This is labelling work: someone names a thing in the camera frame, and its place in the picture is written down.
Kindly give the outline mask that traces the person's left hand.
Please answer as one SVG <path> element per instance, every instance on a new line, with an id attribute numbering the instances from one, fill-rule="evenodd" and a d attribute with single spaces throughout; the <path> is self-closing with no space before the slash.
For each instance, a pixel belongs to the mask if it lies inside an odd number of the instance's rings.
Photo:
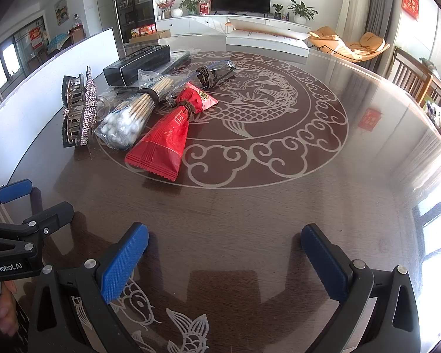
<path id="1" fill-rule="evenodd" d="M 10 337 L 15 335 L 19 328 L 16 315 L 15 294 L 17 294 L 17 289 L 13 281 L 4 281 L 1 283 L 0 330 L 3 335 Z"/>

